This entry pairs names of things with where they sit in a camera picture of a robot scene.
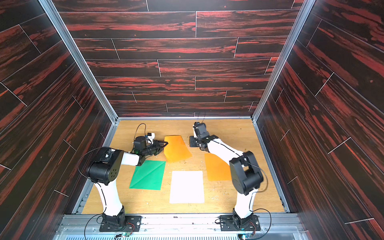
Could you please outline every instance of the wooden floor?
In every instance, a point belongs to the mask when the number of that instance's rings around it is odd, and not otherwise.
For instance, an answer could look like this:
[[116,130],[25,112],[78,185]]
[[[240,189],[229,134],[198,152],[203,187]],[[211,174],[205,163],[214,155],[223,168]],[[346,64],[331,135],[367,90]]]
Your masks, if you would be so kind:
[[[199,148],[189,147],[189,136],[193,135],[194,120],[152,120],[121,121],[113,137],[111,147],[125,151],[132,150],[133,137],[140,123],[147,125],[147,132],[154,132],[155,139],[163,140],[165,136],[181,135],[192,158],[175,163],[166,163],[161,190],[129,189],[134,166],[122,165],[116,180],[121,203],[126,213],[132,214],[164,214],[164,213],[229,213],[236,204],[237,192],[231,181],[208,181],[205,169],[204,154]],[[269,186],[265,192],[257,193],[253,209],[265,208],[270,212],[283,212],[280,198],[259,140],[250,119],[204,120],[210,135],[216,135],[223,142],[240,151],[251,151],[255,154],[259,166],[266,172]],[[144,128],[140,126],[137,136],[142,136]],[[164,153],[148,158],[149,160],[166,161]],[[172,171],[203,171],[204,195],[203,204],[170,204],[170,183]],[[266,180],[259,190],[266,186]],[[100,196],[93,186],[83,214],[97,214],[103,211]]]

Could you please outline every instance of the aluminum frame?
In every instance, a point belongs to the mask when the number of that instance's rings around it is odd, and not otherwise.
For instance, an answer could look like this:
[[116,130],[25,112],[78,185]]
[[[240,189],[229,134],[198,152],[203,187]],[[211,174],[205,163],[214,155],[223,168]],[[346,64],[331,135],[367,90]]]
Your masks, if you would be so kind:
[[55,5],[53,4],[52,0],[38,0],[40,5],[43,7],[45,13],[47,14],[49,20],[51,20],[53,26],[55,27],[56,31],[60,35],[61,39],[63,40],[63,43],[68,48],[68,51],[71,53],[74,61],[79,66],[81,72],[83,73],[85,79],[89,83],[91,89],[95,93],[96,97],[100,101],[101,105],[103,106],[105,112],[107,113],[109,119],[112,123],[115,123],[118,115],[116,114],[115,110],[109,103],[107,97],[101,90],[99,84],[96,81],[96,78],[94,77],[93,73],[89,69],[88,64],[86,63],[84,57],[80,53],[79,48],[77,47],[76,43],[74,42],[70,32],[68,31],[63,19],[61,18],[60,14],[58,13]]
[[269,97],[269,95],[272,92],[273,87],[276,84],[277,78],[279,77],[283,66],[291,53],[291,50],[293,48],[293,45],[295,44],[297,37],[299,36],[299,33],[301,29],[304,26],[305,21],[307,20],[308,15],[310,14],[310,11],[313,7],[313,4],[316,0],[305,0],[303,5],[300,8],[299,14],[296,17],[296,21],[294,22],[292,29],[288,35],[288,38],[284,44],[284,47],[280,53],[279,59],[277,60],[277,63],[275,65],[275,68],[272,71],[271,77],[269,78],[269,81],[267,83],[267,86],[265,87],[265,91],[260,98],[259,104],[257,105],[257,108],[255,109],[255,112],[252,115],[252,119],[254,122],[257,121],[257,119],[260,116],[260,113],[262,112],[265,103]]

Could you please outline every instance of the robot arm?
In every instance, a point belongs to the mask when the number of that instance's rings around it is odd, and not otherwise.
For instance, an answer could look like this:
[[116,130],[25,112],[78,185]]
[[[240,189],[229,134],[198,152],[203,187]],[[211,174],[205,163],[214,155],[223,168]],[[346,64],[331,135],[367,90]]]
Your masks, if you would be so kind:
[[190,146],[213,153],[230,166],[232,183],[237,190],[233,222],[238,229],[245,229],[253,216],[250,208],[253,206],[255,194],[263,182],[263,175],[254,154],[250,151],[238,151],[217,136],[210,136],[204,123],[196,122],[193,129],[194,136],[190,137]]

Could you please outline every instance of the green paper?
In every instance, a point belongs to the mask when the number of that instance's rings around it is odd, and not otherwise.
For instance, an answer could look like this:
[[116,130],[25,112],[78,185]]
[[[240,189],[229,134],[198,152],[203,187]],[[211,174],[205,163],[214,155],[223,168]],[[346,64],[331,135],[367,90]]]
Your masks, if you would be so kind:
[[145,160],[140,167],[136,166],[129,188],[160,190],[165,167],[164,161]]

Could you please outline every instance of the wood grain wall panel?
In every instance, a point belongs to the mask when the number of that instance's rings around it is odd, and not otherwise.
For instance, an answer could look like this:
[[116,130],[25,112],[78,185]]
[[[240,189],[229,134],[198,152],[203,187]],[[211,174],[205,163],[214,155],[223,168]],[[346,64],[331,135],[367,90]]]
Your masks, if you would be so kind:
[[252,102],[231,103],[167,103],[170,113],[176,112],[248,112]]
[[12,75],[39,54],[19,25],[0,32],[0,81]]
[[135,103],[132,91],[104,91],[105,96],[110,102]]
[[4,149],[0,156],[0,164],[9,168],[16,165],[81,85],[78,81],[81,76],[82,73],[78,71],[77,66],[76,68],[71,66],[37,101],[28,106],[0,133],[0,149]]
[[286,39],[287,36],[239,38],[235,58],[278,57]]
[[72,98],[68,101],[47,128],[30,146],[12,171],[0,184],[0,220],[2,231],[26,197],[44,167],[48,164],[66,133],[74,126],[81,108]]
[[384,50],[381,1],[322,0],[313,13],[353,36]]
[[273,69],[276,66],[277,60],[278,60],[278,57],[271,58],[270,62],[268,63],[268,67],[265,70],[264,74],[271,74],[272,73]]
[[292,9],[300,9],[303,3],[304,3],[304,0],[294,0]]
[[292,0],[147,0],[150,11],[222,11],[288,9]]
[[187,91],[195,89],[194,77],[110,78],[96,77],[103,91]]
[[44,13],[38,0],[2,0],[0,8],[0,32]]
[[3,81],[25,104],[30,105],[74,62],[64,43],[52,48]]
[[297,177],[288,184],[293,201],[297,207],[297,215],[305,229],[309,229],[314,239],[330,239],[325,229],[322,227],[320,218],[312,205],[312,200],[307,196],[306,189],[302,186],[303,178]]
[[195,12],[61,12],[74,38],[194,38]]
[[265,89],[271,75],[196,77],[196,90]]
[[20,26],[41,53],[61,41],[59,34],[46,14],[42,14]]
[[224,102],[225,91],[133,92],[138,103],[209,103]]
[[[298,146],[301,146],[301,151],[305,159],[308,160],[307,170],[312,172],[310,172],[308,176],[304,176],[308,178],[306,181],[319,182],[318,186],[304,186],[305,189],[309,187],[313,189],[317,188],[318,198],[323,199],[323,201],[329,201],[329,204],[335,208],[335,210],[330,210],[335,212],[333,218],[340,216],[343,222],[370,218],[370,213],[351,190],[343,175],[332,163],[326,151],[324,151],[316,139],[316,135],[310,131],[306,122],[299,116],[296,107],[289,100],[285,91],[283,91],[277,100],[277,105],[279,110],[282,111],[282,116],[290,128],[292,136]],[[331,216],[332,215],[326,214],[319,217],[328,218]]]
[[330,157],[372,216],[384,226],[383,172],[352,139],[331,152]]
[[75,38],[85,59],[119,59],[112,39]]
[[114,39],[120,59],[233,58],[237,38]]
[[384,172],[384,114],[336,75],[316,97]]
[[100,111],[100,105],[96,97],[93,98],[89,106],[81,113],[76,120],[76,124],[64,137],[65,141],[73,148],[78,149],[89,128],[95,121]]
[[384,53],[322,21],[308,49],[358,93],[384,111]]
[[374,219],[345,225],[354,235],[354,239],[384,239],[384,231]]
[[320,21],[321,18],[310,12],[303,28],[299,33],[299,36],[297,37],[297,40],[300,41],[300,43],[302,43],[304,46],[307,46],[314,32],[316,31],[317,26],[320,24]]
[[61,142],[0,237],[3,239],[28,238],[74,153],[75,150],[65,141]]
[[269,58],[159,60],[162,76],[231,76],[264,74]]
[[102,77],[159,77],[156,60],[86,60],[93,75]]
[[259,101],[264,93],[264,89],[257,90],[229,90],[225,95],[226,102],[248,102]]
[[298,10],[197,12],[196,37],[287,36]]
[[299,41],[293,46],[287,62],[313,95],[319,92],[333,73]]
[[195,113],[118,113],[119,117],[194,117]]
[[8,126],[26,106],[9,91],[4,85],[0,84],[0,132]]
[[331,151],[345,141],[349,135],[339,123],[328,113],[310,90],[303,84],[288,63],[285,63],[280,73],[282,87],[299,115],[307,123],[308,128],[315,133],[326,152]]
[[64,208],[68,201],[68,197],[52,191],[51,197],[37,220],[34,230],[27,239],[52,239],[63,219]]
[[167,112],[167,105],[165,103],[121,103],[118,101],[116,102],[110,101],[110,103],[118,115],[120,113],[166,113]]
[[145,0],[53,0],[59,12],[146,12]]

